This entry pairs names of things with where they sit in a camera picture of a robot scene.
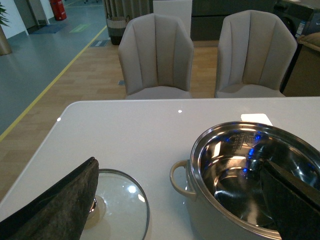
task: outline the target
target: pot handle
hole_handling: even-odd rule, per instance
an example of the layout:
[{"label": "pot handle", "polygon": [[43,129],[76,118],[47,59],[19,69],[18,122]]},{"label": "pot handle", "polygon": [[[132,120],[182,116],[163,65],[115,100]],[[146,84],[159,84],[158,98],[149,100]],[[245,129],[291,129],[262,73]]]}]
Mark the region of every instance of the pot handle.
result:
[{"label": "pot handle", "polygon": [[170,182],[173,186],[173,188],[181,195],[187,197],[187,198],[190,198],[192,201],[195,201],[196,198],[197,198],[197,194],[196,192],[194,191],[187,191],[187,190],[184,190],[182,189],[181,187],[179,187],[175,181],[175,178],[174,178],[174,172],[177,168],[179,167],[184,167],[186,168],[187,166],[187,162],[188,160],[182,160],[182,161],[178,161],[176,162],[172,167],[171,167],[171,170],[170,170]]}]

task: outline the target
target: doorway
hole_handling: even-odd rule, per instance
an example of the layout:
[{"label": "doorway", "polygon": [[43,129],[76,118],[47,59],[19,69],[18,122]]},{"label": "doorway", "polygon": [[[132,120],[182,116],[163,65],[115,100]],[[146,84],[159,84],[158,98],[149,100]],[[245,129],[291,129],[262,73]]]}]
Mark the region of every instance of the doorway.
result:
[{"label": "doorway", "polygon": [[29,34],[32,34],[33,32],[44,27],[44,25],[38,24],[29,0],[14,0],[14,3]]}]

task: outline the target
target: potted plant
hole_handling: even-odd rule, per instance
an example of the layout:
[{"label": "potted plant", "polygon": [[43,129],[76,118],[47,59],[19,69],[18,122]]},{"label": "potted plant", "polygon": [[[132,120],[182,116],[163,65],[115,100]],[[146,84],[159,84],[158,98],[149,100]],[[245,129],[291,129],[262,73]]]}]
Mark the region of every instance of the potted plant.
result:
[{"label": "potted plant", "polygon": [[0,2],[0,56],[12,53],[12,50],[8,43],[6,35],[1,27],[1,25],[8,26],[6,23],[8,23],[9,21],[5,17],[5,14],[7,14],[6,9],[4,8],[3,5],[1,5],[1,2]]}]

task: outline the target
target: washing machine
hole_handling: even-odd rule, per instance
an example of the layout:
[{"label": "washing machine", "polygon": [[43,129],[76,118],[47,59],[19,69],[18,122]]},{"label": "washing machine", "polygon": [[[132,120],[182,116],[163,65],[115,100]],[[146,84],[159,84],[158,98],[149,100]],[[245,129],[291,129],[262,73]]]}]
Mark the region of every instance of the washing machine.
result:
[{"label": "washing machine", "polygon": [[278,0],[273,13],[295,38],[320,32],[320,0]]}]

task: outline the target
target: gray floor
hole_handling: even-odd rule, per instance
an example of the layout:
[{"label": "gray floor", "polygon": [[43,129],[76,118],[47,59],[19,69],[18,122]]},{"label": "gray floor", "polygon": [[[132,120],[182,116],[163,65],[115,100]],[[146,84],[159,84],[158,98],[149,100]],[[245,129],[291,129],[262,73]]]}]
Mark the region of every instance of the gray floor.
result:
[{"label": "gray floor", "polygon": [[[8,40],[12,53],[0,56],[0,135],[106,26],[101,1],[66,0],[64,8],[65,20],[50,21],[66,25],[57,33],[20,33]],[[80,24],[89,26],[70,32]],[[97,40],[108,38],[104,30]]]}]

